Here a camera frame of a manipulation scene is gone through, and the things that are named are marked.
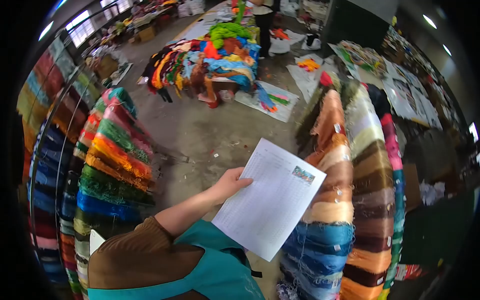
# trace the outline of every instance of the brown shirt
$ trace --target brown shirt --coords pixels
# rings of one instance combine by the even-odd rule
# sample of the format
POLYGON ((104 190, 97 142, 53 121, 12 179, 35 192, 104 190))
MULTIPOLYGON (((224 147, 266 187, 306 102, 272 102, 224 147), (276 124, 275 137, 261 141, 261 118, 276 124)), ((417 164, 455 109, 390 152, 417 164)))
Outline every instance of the brown shirt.
MULTIPOLYGON (((89 288, 143 288, 184 278, 197 266, 204 250, 175 245, 173 240, 153 217, 132 232, 108 239, 90 257, 89 288)), ((192 290, 169 299, 207 298, 192 290)))

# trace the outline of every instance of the white plastic bag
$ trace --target white plastic bag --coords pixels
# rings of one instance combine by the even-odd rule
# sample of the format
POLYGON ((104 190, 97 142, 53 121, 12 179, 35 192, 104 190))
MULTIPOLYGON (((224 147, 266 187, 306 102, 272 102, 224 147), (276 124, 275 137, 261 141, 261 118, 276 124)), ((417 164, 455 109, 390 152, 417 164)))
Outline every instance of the white plastic bag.
POLYGON ((322 42, 320 39, 315 38, 310 46, 307 45, 308 37, 312 36, 312 34, 307 34, 307 38, 303 41, 301 48, 303 50, 318 50, 322 47, 322 42))
POLYGON ((190 7, 187 3, 180 4, 178 6, 178 13, 179 13, 179 18, 184 18, 192 15, 190 12, 190 7))
POLYGON ((279 38, 270 38, 272 45, 270 46, 270 53, 283 54, 290 52, 290 43, 288 40, 281 40, 279 38))
POLYGON ((205 13, 204 4, 202 0, 190 0, 190 1, 186 1, 185 3, 188 4, 188 7, 190 8, 192 15, 205 13))
POLYGON ((297 17, 297 10, 300 8, 300 6, 295 3, 295 2, 289 2, 285 7, 281 8, 282 14, 285 16, 290 16, 293 18, 297 17))

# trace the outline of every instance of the person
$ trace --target person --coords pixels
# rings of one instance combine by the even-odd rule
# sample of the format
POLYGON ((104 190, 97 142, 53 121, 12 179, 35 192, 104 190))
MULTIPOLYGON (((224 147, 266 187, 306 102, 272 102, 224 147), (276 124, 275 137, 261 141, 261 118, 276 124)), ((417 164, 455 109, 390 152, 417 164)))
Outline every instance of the person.
POLYGON ((269 55, 268 50, 270 49, 270 27, 273 24, 273 18, 275 17, 275 11, 272 7, 274 5, 274 0, 248 0, 254 4, 253 15, 255 15, 255 23, 260 29, 260 57, 259 59, 264 59, 269 55))
POLYGON ((102 37, 108 36, 108 29, 102 27, 102 37))
POLYGON ((138 4, 138 1, 133 2, 133 7, 131 9, 131 12, 134 18, 140 18, 145 15, 145 11, 143 7, 141 7, 140 4, 138 4))
POLYGON ((90 257, 89 299, 264 300, 243 247, 201 220, 253 182, 243 169, 105 241, 90 257))

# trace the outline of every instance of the bag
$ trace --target bag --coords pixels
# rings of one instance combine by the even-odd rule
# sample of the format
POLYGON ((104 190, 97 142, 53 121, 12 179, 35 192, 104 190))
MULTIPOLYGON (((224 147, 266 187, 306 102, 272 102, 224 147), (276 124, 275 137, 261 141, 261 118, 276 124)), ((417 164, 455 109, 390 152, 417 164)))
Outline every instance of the bag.
POLYGON ((269 53, 283 54, 290 52, 290 43, 287 40, 281 40, 279 38, 270 38, 270 49, 269 53))
POLYGON ((273 0, 273 5, 268 6, 262 4, 262 6, 268 7, 269 9, 273 10, 273 12, 279 12, 280 11, 280 0, 273 0))

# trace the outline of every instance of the pile of thread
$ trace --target pile of thread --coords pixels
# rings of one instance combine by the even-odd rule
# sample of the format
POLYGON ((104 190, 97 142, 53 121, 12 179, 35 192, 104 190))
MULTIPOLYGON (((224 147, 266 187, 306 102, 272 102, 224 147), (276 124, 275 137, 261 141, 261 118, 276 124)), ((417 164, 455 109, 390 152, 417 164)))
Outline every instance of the pile of thread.
MULTIPOLYGON (((28 201, 33 201, 34 217, 29 217, 30 235, 32 243, 33 225, 35 226, 36 241, 38 245, 37 257, 45 269, 47 277, 52 283, 67 284, 68 278, 65 268, 61 263, 60 245, 57 240, 59 236, 58 221, 56 218, 57 204, 61 203, 61 191, 65 182, 66 171, 68 170, 69 156, 63 155, 59 168, 60 153, 65 136, 54 125, 45 129, 46 138, 44 146, 40 149, 38 167, 35 175, 35 186, 33 190, 33 199, 31 195, 31 183, 27 183, 28 201)), ((34 146, 34 151, 38 148, 38 141, 34 146)), ((67 142, 66 149, 73 149, 73 145, 67 142)), ((33 174, 33 163, 35 155, 32 157, 30 167, 30 178, 33 174)))
POLYGON ((28 216, 30 234, 34 238, 35 227, 36 255, 48 278, 59 293, 69 293, 70 284, 74 299, 82 299, 82 294, 73 249, 76 200, 71 182, 75 176, 68 170, 77 164, 73 148, 94 99, 100 95, 89 80, 92 76, 78 71, 65 45, 56 38, 29 73, 17 101, 24 131, 24 184, 19 188, 19 200, 21 204, 33 203, 33 216, 28 216), (76 73, 78 77, 65 91, 66 82, 76 73), (48 127, 46 118, 51 119, 48 127), (39 147, 42 133, 43 145, 39 147))
MULTIPOLYGON (((63 89, 58 91, 49 112, 60 101, 59 95, 62 91, 63 89)), ((44 132, 45 138, 42 147, 39 147, 39 140, 35 143, 30 167, 30 178, 35 177, 33 201, 35 233, 39 248, 37 256, 42 260, 50 281, 68 282, 75 299, 82 298, 73 248, 72 221, 76 202, 75 197, 62 191, 64 185, 69 186, 72 181, 71 174, 67 171, 74 164, 74 160, 71 159, 73 143, 78 138, 87 113, 87 105, 80 100, 75 90, 70 89, 58 104, 57 113, 51 118, 52 125, 48 128, 45 122, 41 125, 40 132, 44 132), (33 174, 36 156, 38 166, 36 173, 33 174)), ((31 201, 30 183, 27 186, 28 200, 31 201)), ((33 220, 29 218, 29 222, 32 225, 33 220)))
POLYGON ((315 152, 305 160, 327 174, 302 220, 282 247, 281 299, 337 299, 353 239, 350 148, 344 111, 333 85, 315 126, 315 152))
POLYGON ((390 103, 385 91, 378 89, 375 85, 368 84, 368 94, 372 100, 377 116, 380 118, 382 130, 385 136, 385 147, 388 159, 393 169, 393 184, 395 191, 395 215, 392 237, 392 261, 387 270, 384 289, 378 300, 386 300, 390 293, 390 287, 396 275, 396 266, 400 262, 402 251, 403 227, 405 223, 405 179, 403 176, 402 155, 398 146, 396 128, 390 114, 390 103))
POLYGON ((349 80, 344 83, 341 99, 354 167, 355 242, 343 270, 340 298, 371 300, 382 292, 392 259, 392 166, 382 125, 366 87, 349 80))
POLYGON ((104 238, 131 231, 153 205, 153 150, 123 88, 108 89, 90 111, 73 151, 78 189, 73 218, 78 278, 88 298, 90 231, 104 238))

